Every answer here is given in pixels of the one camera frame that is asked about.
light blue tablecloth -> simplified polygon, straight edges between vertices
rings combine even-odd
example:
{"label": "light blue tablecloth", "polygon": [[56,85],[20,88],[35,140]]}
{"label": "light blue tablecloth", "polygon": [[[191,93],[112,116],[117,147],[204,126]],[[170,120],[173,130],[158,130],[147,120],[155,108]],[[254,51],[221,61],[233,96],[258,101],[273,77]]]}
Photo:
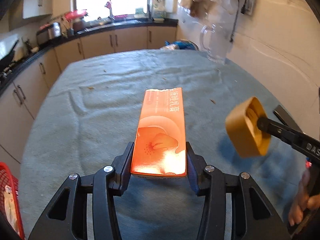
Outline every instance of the light blue tablecloth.
{"label": "light blue tablecloth", "polygon": [[[225,117],[251,96],[276,120],[272,110],[277,99],[230,61],[222,66],[197,51],[142,50],[72,63],[51,89],[21,165],[19,201],[26,235],[70,173],[95,173],[135,139],[146,89],[180,86],[186,137],[195,153],[225,173],[249,172],[282,216],[296,192],[305,157],[272,138],[265,157],[241,159],[225,131]],[[124,195],[115,197],[122,237],[196,239],[203,202],[187,179],[132,177]],[[88,213],[92,238],[90,205]]]}

yellow cup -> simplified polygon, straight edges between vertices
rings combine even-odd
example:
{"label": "yellow cup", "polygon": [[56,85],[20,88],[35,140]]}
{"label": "yellow cup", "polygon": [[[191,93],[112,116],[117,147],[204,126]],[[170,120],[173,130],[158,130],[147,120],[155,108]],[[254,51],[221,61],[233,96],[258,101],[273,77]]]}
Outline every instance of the yellow cup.
{"label": "yellow cup", "polygon": [[226,118],[226,130],[242,158],[266,155],[271,135],[257,127],[259,117],[267,117],[261,103],[251,97],[237,105]]}

kitchen cabinet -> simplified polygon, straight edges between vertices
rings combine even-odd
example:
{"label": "kitchen cabinet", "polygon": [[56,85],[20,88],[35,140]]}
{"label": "kitchen cabinet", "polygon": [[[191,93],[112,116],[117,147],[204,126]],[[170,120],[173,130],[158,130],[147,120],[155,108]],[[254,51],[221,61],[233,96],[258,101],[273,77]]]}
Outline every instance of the kitchen cabinet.
{"label": "kitchen cabinet", "polygon": [[76,39],[54,48],[61,71],[72,62],[84,59],[81,41]]}
{"label": "kitchen cabinet", "polygon": [[52,0],[23,0],[23,19],[49,14],[52,14]]}
{"label": "kitchen cabinet", "polygon": [[20,93],[22,102],[35,119],[49,92],[38,62],[33,62],[13,81],[13,83],[16,90]]}
{"label": "kitchen cabinet", "polygon": [[116,52],[147,48],[147,27],[135,27],[115,30]]}
{"label": "kitchen cabinet", "polygon": [[61,74],[56,54],[54,53],[53,49],[49,50],[46,54],[38,59],[38,66],[48,89],[50,89]]}
{"label": "kitchen cabinet", "polygon": [[9,153],[7,153],[0,146],[0,162],[3,162],[8,165],[10,172],[13,176],[19,179],[20,176],[20,163],[14,159]]}
{"label": "kitchen cabinet", "polygon": [[39,21],[52,14],[52,0],[15,0],[9,13],[9,30]]}
{"label": "kitchen cabinet", "polygon": [[96,33],[80,38],[84,58],[91,58],[115,52],[114,31]]}
{"label": "kitchen cabinet", "polygon": [[150,26],[148,27],[148,49],[159,49],[176,40],[176,27]]}
{"label": "kitchen cabinet", "polygon": [[21,162],[25,144],[33,124],[33,118],[13,83],[0,97],[0,145],[17,161]]}

metal screw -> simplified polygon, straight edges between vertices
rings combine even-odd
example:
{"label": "metal screw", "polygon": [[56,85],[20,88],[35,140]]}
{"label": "metal screw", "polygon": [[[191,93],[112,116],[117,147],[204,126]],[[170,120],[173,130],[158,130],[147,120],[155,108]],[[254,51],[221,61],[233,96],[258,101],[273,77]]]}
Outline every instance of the metal screw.
{"label": "metal screw", "polygon": [[112,166],[105,166],[105,167],[103,168],[103,170],[104,170],[105,172],[110,172],[110,171],[113,170],[113,167],[112,167]]}
{"label": "metal screw", "polygon": [[69,179],[76,179],[76,178],[78,178],[78,174],[76,174],[76,173],[71,173],[70,175],[69,175]]}
{"label": "metal screw", "polygon": [[247,172],[243,172],[243,173],[241,173],[241,177],[244,179],[248,179],[248,178],[250,178],[250,175]]}
{"label": "metal screw", "polygon": [[205,170],[208,171],[208,172],[212,172],[212,171],[214,171],[214,167],[212,165],[207,165],[205,167]]}

black countertop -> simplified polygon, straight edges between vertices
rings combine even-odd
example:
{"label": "black countertop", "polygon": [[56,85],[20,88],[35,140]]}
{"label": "black countertop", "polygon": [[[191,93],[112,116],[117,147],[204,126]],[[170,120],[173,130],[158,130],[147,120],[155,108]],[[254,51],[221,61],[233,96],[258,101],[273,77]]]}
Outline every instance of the black countertop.
{"label": "black countertop", "polygon": [[101,33],[101,32],[106,32],[106,31],[111,31],[111,30],[117,30],[117,29],[125,29],[125,28],[135,28],[135,27],[144,27],[144,26],[168,26],[168,27],[177,27],[178,25],[178,20],[175,19],[165,19],[163,23],[158,23],[150,20],[141,20],[137,19],[140,22],[138,23],[129,23],[128,24],[122,24],[118,26],[108,26],[108,27],[103,27],[99,29],[93,29],[93,30],[88,30],[85,32],[80,32],[79,34],[75,34],[72,37],[69,38],[64,38],[60,37],[58,39],[55,39],[51,44],[47,45],[46,47],[42,48],[40,51],[38,51],[35,54],[29,55],[27,58],[24,60],[21,60],[13,69],[12,73],[8,75],[6,80],[4,82],[1,82],[0,84],[0,96],[3,94],[3,92],[7,89],[7,87],[13,82],[13,80],[23,71],[25,70],[31,63],[36,61],[38,58],[40,58],[42,55],[44,55],[47,51],[50,49],[59,46],[61,44],[64,44],[69,41],[73,41],[94,33]]}

